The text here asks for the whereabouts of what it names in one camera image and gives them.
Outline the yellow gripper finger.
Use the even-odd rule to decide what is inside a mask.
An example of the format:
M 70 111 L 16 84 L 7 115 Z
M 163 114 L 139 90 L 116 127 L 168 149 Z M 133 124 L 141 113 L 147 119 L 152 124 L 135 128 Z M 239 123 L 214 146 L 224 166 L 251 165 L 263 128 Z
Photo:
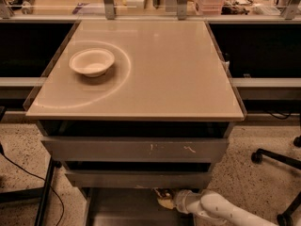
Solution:
M 172 210 L 175 208 L 174 201 L 170 198 L 158 198 L 158 203 L 166 209 Z

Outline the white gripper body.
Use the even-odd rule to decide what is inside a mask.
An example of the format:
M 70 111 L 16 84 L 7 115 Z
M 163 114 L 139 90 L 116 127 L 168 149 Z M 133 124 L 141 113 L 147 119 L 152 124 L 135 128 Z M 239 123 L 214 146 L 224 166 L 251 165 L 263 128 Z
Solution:
M 200 212 L 200 198 L 198 193 L 191 190 L 180 190 L 175 194 L 174 204 L 176 209 L 184 214 L 197 214 Z

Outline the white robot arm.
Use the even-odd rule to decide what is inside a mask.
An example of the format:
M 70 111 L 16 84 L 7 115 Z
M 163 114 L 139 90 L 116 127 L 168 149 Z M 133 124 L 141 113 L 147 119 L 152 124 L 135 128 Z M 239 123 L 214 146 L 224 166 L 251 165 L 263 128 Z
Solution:
M 203 218 L 214 226 L 226 222 L 234 226 L 277 226 L 232 204 L 222 195 L 205 189 L 195 193 L 189 189 L 155 189 L 158 203 L 167 209 L 176 209 L 183 214 L 193 214 Z

